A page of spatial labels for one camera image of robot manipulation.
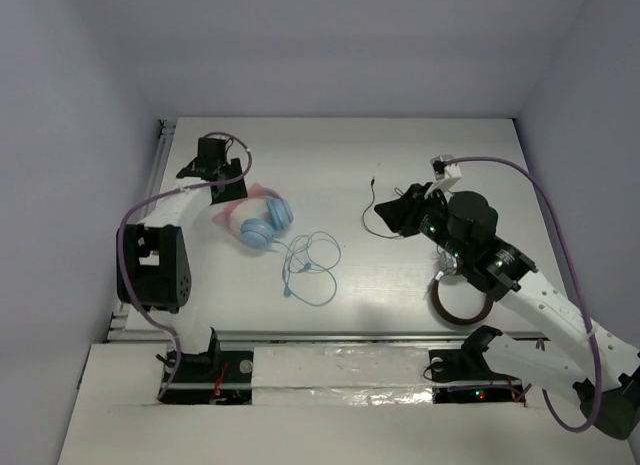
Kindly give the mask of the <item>white foam front board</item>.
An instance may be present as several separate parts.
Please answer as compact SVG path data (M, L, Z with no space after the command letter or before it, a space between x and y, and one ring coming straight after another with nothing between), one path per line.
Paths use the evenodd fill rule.
M538 404L161 405L155 344L92 347L63 464L630 464L629 444L561 430Z

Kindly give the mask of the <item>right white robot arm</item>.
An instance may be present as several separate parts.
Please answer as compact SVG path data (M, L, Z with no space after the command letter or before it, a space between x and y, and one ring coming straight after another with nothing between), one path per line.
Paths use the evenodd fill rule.
M564 353L520 346L483 326L468 337L461 357L470 376L491 371L523 378L577 406L605 435L626 440L639 423L639 350L600 326L586 324L535 263L496 234L498 213L480 194L446 197L431 183L413 184L401 197L375 206L389 230L423 234L457 261L469 284L536 327Z

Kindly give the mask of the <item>brown silver headphones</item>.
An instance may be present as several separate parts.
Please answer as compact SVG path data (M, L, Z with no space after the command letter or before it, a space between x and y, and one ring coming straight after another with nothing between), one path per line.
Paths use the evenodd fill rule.
M435 273L426 298L439 319L453 327L468 327L485 320L494 302L475 291L461 274L460 263L451 253L437 252Z

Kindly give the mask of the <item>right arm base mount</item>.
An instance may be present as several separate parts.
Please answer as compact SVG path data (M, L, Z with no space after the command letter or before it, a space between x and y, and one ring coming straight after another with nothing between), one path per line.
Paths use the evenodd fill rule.
M429 351L423 378L436 384L438 403L481 403L510 401L526 404L531 386L490 370L483 353L489 342L502 335L497 328L483 325L458 348Z

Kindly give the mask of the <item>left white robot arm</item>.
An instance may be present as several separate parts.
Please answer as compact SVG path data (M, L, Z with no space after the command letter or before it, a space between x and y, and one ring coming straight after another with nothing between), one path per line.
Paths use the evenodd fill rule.
M250 148L236 136L210 132L198 139L193 159L170 188L125 213L116 232L117 295L152 327L169 336L176 371L184 355L179 314L191 295L187 229L207 207L247 196L245 177L253 165Z

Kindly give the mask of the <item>pink blue cat-ear headphones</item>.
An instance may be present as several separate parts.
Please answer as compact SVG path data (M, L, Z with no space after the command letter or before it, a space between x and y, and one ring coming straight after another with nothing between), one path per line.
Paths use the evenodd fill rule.
M262 201L266 216L246 218L239 227L232 225L232 217L237 208L248 201ZM271 188L254 183L247 190L247 197L229 202L224 209L212 217L212 221L222 227L232 237L254 250L265 250L277 242L294 222L294 213L289 202Z

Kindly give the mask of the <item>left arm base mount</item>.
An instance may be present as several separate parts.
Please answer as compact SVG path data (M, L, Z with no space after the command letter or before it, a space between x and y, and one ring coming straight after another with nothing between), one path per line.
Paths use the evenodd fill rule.
M184 354L180 367L160 398L167 405L250 405L254 354L221 351L214 363L207 353Z

